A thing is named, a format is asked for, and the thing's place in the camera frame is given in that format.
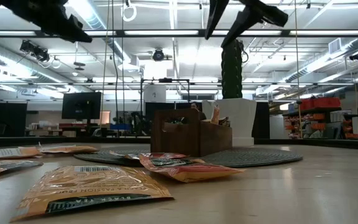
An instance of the barcode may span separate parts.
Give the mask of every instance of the barcode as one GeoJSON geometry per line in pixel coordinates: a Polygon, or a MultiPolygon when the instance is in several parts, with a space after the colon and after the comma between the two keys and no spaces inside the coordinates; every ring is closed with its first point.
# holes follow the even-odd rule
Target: barcode
{"type": "Polygon", "coordinates": [[[75,166],[75,172],[97,172],[97,171],[106,171],[106,170],[114,170],[113,167],[108,166],[75,166]]]}

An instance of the security camera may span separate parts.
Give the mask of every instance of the security camera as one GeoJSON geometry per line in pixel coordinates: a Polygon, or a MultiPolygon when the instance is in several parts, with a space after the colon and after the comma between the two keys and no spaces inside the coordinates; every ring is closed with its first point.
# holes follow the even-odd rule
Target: security camera
{"type": "Polygon", "coordinates": [[[155,49],[153,60],[156,62],[161,62],[164,60],[164,53],[162,52],[162,49],[155,49]]]}

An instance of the chip bag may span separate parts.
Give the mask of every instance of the chip bag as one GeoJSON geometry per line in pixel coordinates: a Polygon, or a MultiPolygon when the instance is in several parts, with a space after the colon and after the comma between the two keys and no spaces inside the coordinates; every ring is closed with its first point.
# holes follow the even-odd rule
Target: chip bag
{"type": "Polygon", "coordinates": [[[42,162],[34,162],[34,161],[14,161],[14,160],[6,160],[0,161],[0,172],[5,170],[11,170],[21,167],[33,167],[42,165],[42,162]]]}
{"type": "Polygon", "coordinates": [[[43,155],[36,147],[0,149],[0,159],[22,159],[43,155]]]}
{"type": "Polygon", "coordinates": [[[24,195],[11,221],[101,203],[170,197],[165,187],[139,170],[65,166],[47,172],[24,195]]]}
{"type": "Polygon", "coordinates": [[[40,152],[42,153],[87,153],[97,152],[99,149],[91,146],[54,146],[54,147],[42,147],[40,144],[40,152]]]}
{"type": "Polygon", "coordinates": [[[183,155],[183,154],[170,153],[170,152],[168,152],[168,153],[153,152],[153,153],[121,154],[121,153],[117,153],[117,152],[110,150],[110,154],[112,154],[114,156],[121,157],[121,158],[125,158],[125,159],[135,159],[135,160],[139,160],[139,154],[142,154],[144,156],[148,156],[151,158],[162,158],[162,159],[179,159],[179,158],[187,157],[186,155],[183,155]]]}
{"type": "Polygon", "coordinates": [[[185,183],[242,172],[238,169],[207,164],[201,159],[157,159],[141,154],[140,163],[152,172],[158,172],[185,183]]]}

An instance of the green cactus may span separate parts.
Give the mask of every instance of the green cactus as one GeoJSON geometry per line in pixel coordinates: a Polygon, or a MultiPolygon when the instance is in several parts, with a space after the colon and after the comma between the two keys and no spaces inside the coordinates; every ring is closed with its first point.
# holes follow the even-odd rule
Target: green cactus
{"type": "Polygon", "coordinates": [[[222,52],[222,95],[224,99],[242,98],[242,42],[233,40],[222,52]]]}

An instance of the person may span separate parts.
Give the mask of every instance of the person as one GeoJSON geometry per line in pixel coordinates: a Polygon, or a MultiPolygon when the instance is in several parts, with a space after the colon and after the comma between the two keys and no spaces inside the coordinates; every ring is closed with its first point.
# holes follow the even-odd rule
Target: person
{"type": "Polygon", "coordinates": [[[190,108],[191,109],[196,109],[198,111],[198,117],[200,118],[200,121],[206,119],[205,114],[202,111],[199,110],[198,105],[197,105],[196,102],[191,102],[190,108]]]}

